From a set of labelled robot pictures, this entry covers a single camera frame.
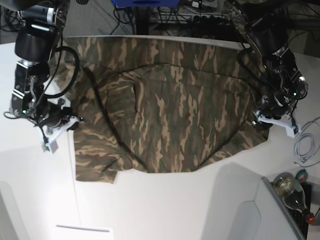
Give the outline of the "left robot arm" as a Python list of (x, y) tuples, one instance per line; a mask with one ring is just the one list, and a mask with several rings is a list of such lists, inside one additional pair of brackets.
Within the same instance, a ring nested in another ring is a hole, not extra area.
[(280, 120), (293, 116), (298, 101), (308, 93), (308, 84), (299, 71), (289, 47), (285, 20), (286, 0), (229, 0), (229, 14), (238, 31), (261, 56), (265, 69), (263, 82), (270, 87), (261, 100), (257, 116)]

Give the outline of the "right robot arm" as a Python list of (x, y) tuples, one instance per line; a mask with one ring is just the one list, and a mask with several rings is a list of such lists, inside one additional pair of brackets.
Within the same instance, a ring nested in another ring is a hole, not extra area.
[[(9, 112), (18, 119), (31, 121), (49, 133), (66, 131), (81, 121), (72, 108), (64, 106), (62, 96), (75, 82), (79, 57), (70, 47), (62, 45), (62, 33), (70, 7), (68, 0), (2, 0), (2, 7), (18, 13), (20, 29), (15, 41), (16, 63), (14, 89)], [(45, 93), (54, 76), (49, 61), (55, 53), (67, 51), (75, 60), (69, 85), (60, 93)]]

